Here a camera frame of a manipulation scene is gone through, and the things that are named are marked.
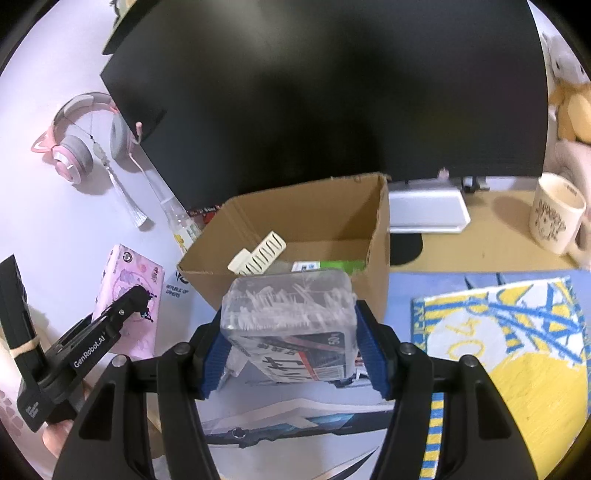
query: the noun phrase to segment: computer monitor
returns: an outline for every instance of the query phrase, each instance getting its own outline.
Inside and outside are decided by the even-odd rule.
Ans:
[[[547,84],[525,0],[166,0],[102,77],[186,208],[382,171],[541,173]]]

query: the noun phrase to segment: ceramic cup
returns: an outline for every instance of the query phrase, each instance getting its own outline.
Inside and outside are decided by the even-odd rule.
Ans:
[[[568,253],[579,265],[588,265],[591,250],[582,250],[575,241],[579,228],[590,231],[586,211],[587,201],[577,187],[559,175],[543,173],[531,208],[531,235],[546,250]]]

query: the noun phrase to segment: pink cat ear headphones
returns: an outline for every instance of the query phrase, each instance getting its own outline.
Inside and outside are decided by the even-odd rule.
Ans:
[[[76,185],[81,183],[92,171],[94,166],[92,154],[84,142],[74,135],[66,135],[62,140],[58,141],[56,139],[56,125],[64,119],[69,119],[77,110],[95,104],[105,105],[115,114],[111,126],[112,158],[120,158],[125,153],[130,154],[133,145],[137,144],[138,141],[135,140],[127,127],[125,120],[113,103],[113,99],[106,93],[100,92],[83,93],[67,102],[56,113],[47,131],[43,132],[31,147],[33,152],[51,152],[56,172]],[[138,134],[140,134],[141,124],[137,125],[137,127]]]

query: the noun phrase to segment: label on container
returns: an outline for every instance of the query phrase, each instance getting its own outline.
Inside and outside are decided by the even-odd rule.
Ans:
[[[249,360],[276,382],[342,380],[345,377],[345,334],[230,338]]]
[[[179,228],[174,233],[174,238],[185,254],[199,235],[201,235],[201,230],[192,222],[184,228]]]

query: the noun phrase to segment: pink packaging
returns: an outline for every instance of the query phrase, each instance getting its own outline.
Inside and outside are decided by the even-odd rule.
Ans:
[[[164,282],[164,269],[132,249],[115,245],[109,254],[99,294],[96,296],[93,320],[105,309],[135,285],[141,285],[152,294],[148,303],[150,319],[143,319],[139,313],[131,315],[123,324],[121,338],[111,353],[145,359],[154,356],[158,308]]]

